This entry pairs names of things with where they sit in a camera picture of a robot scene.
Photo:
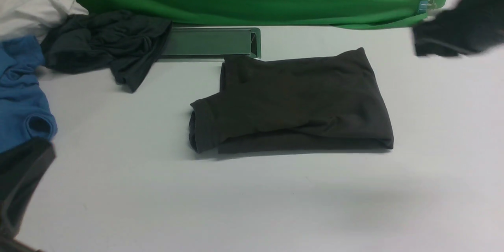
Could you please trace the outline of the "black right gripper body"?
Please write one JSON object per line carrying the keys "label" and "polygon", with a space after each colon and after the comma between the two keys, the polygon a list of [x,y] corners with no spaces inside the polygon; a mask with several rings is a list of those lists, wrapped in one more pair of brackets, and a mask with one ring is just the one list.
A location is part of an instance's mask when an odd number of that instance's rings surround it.
{"label": "black right gripper body", "polygon": [[412,28],[417,57],[473,56],[504,42],[504,0],[460,0]]}

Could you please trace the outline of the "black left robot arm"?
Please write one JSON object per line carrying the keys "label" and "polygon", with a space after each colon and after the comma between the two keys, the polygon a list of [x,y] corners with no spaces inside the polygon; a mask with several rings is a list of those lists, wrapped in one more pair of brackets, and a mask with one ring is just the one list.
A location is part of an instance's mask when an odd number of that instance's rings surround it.
{"label": "black left robot arm", "polygon": [[0,155],[0,250],[37,252],[16,240],[40,180],[56,158],[53,144],[35,137]]}

